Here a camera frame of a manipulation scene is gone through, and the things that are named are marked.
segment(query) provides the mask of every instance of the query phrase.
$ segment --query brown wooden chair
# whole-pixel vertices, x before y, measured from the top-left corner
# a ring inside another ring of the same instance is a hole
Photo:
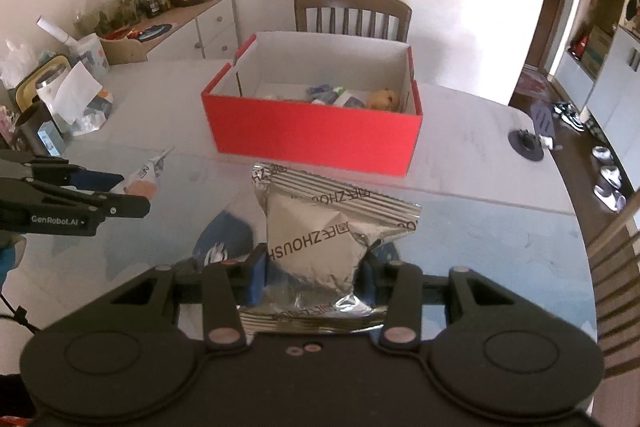
[[[598,345],[605,356],[605,378],[640,368],[640,255],[626,224],[640,210],[640,190],[588,245],[596,301]]]
[[[336,11],[342,9],[342,34],[348,35],[350,22],[349,10],[357,10],[355,34],[362,36],[362,21],[364,12],[370,12],[369,28],[366,37],[375,37],[380,33],[382,39],[390,39],[406,42],[409,33],[409,22],[411,22],[412,10],[405,3],[399,0],[295,0],[294,9],[296,11],[296,30],[306,32],[306,11],[316,9],[316,32],[322,32],[322,8],[330,8],[329,33],[335,33]],[[382,32],[377,31],[377,14],[382,14]],[[398,31],[395,36],[389,37],[389,19],[398,19]]]

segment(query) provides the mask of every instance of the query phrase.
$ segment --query open cardboard box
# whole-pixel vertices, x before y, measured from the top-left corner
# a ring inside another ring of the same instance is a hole
[[[363,102],[380,89],[400,112],[265,100],[305,100],[310,86],[343,86]],[[411,47],[333,34],[259,32],[202,91],[221,153],[404,176],[422,123]]]

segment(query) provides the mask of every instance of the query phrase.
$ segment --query dining table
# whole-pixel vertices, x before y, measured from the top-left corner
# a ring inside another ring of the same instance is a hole
[[[260,219],[252,166],[268,158],[218,153],[200,101],[224,64],[123,64],[102,80],[114,96],[113,112],[101,129],[68,143],[64,156],[71,163],[127,176],[173,150],[143,219],[108,218],[95,237],[28,234],[26,253],[3,293],[27,309],[33,324],[46,327],[151,267],[188,258],[222,210],[245,206]],[[529,116],[445,87],[418,89],[424,117],[405,177],[286,165],[420,204],[415,232],[395,242],[403,261],[430,275],[447,275],[454,266],[473,269],[595,339],[590,269],[564,182],[548,151],[532,162],[508,142],[511,130],[533,131]],[[265,240],[266,223],[254,237]],[[193,321],[179,324],[189,336],[202,335]],[[444,307],[423,307],[423,339],[445,327]],[[17,371],[29,337],[0,321],[0,371]]]

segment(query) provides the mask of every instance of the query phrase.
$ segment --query screw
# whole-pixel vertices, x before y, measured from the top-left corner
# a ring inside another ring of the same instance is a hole
[[[386,340],[394,344],[408,344],[414,341],[417,336],[414,330],[404,326],[389,328],[385,331]]]
[[[233,344],[240,340],[240,332],[234,328],[216,328],[207,336],[214,344]]]
[[[317,353],[318,351],[322,351],[322,346],[320,344],[306,344],[305,351],[308,353]]]
[[[285,350],[285,353],[287,353],[287,355],[291,355],[292,357],[300,357],[305,354],[305,351],[298,346],[289,346]]]

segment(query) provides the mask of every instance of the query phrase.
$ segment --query brown plush toy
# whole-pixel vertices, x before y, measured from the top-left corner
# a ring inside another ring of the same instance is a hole
[[[391,89],[381,89],[369,95],[367,109],[397,112],[400,109],[400,97]]]

